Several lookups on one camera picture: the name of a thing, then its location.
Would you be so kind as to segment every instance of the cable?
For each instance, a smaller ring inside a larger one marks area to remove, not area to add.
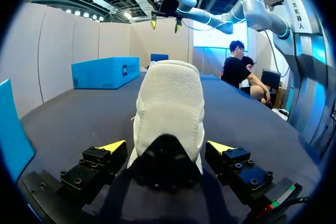
[[[289,66],[288,66],[288,69],[287,69],[285,75],[282,76],[281,73],[280,73],[280,71],[279,71],[279,68],[278,68],[277,60],[276,60],[276,58],[275,58],[275,53],[274,53],[274,49],[273,49],[272,42],[271,42],[271,40],[270,40],[270,38],[269,38],[268,33],[266,32],[266,30],[263,29],[263,31],[265,32],[265,34],[266,34],[266,36],[267,36],[267,38],[268,38],[268,42],[269,42],[269,44],[271,45],[271,49],[272,49],[272,53],[273,53],[273,57],[274,57],[274,62],[275,62],[275,66],[276,66],[276,68],[277,68],[277,71],[278,71],[278,73],[280,74],[281,77],[285,77],[285,76],[287,75],[288,71],[289,71]]]
[[[296,199],[292,199],[289,201],[285,201],[284,203],[280,204],[280,206],[269,210],[264,215],[257,218],[256,221],[257,223],[260,223],[261,220],[265,220],[266,218],[270,217],[271,215],[274,215],[275,213],[283,210],[284,208],[287,208],[287,207],[290,207],[296,204],[308,203],[309,201],[310,201],[310,198],[308,197],[296,198]]]
[[[183,23],[186,27],[188,27],[189,29],[192,29],[192,30],[195,30],[195,31],[211,31],[211,30],[216,29],[217,27],[219,27],[219,26],[221,26],[221,25],[223,25],[223,24],[226,24],[226,23],[221,23],[221,24],[219,24],[219,25],[217,25],[217,26],[214,26],[214,27],[211,28],[211,29],[201,30],[201,29],[196,29],[196,28],[190,27],[190,26],[187,25],[183,20],[182,20],[182,23]]]

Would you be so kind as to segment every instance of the blue box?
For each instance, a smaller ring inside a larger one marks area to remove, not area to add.
[[[0,149],[8,172],[16,182],[35,151],[17,116],[10,80],[0,83]]]
[[[140,75],[138,57],[113,57],[71,65],[74,89],[118,89]]]
[[[168,55],[151,54],[151,61],[169,60]]]

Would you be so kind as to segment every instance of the man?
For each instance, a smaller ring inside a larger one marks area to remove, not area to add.
[[[258,77],[249,71],[251,64],[245,65],[240,61],[243,59],[244,49],[244,44],[241,41],[236,40],[231,42],[231,57],[225,61],[221,80],[239,89],[239,84],[247,79],[252,86],[243,88],[242,91],[263,104],[268,104],[270,101],[269,90]]]

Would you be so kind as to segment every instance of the shoe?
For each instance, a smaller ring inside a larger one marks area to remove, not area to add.
[[[198,70],[177,60],[151,65],[136,100],[134,149],[128,168],[161,135],[175,136],[203,174],[204,98]]]

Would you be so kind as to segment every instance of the white partition wall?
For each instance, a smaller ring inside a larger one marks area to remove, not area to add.
[[[130,32],[130,24],[100,23],[99,58],[130,56]]]
[[[24,5],[17,14],[0,54],[0,82],[10,78],[18,116],[42,104],[37,53],[47,6]]]
[[[77,17],[73,32],[72,63],[98,59],[100,23]]]
[[[167,54],[170,60],[188,62],[191,57],[189,29],[182,25],[175,33],[175,23],[175,18],[158,19],[155,30],[149,21],[132,24],[131,56],[140,57],[143,67],[149,65],[151,54]]]
[[[184,22],[192,26],[191,20]],[[195,65],[200,73],[219,77],[228,49],[194,48],[193,30],[185,24],[175,33],[175,19],[135,24],[97,23],[39,4],[25,4],[8,32],[0,54],[0,81],[12,80],[20,117],[43,102],[73,88],[71,64],[106,57],[139,57],[141,66],[151,54]],[[248,29],[248,53],[255,74],[271,68],[268,40]]]
[[[72,39],[76,16],[48,7],[41,30],[38,63],[43,101],[72,89]]]

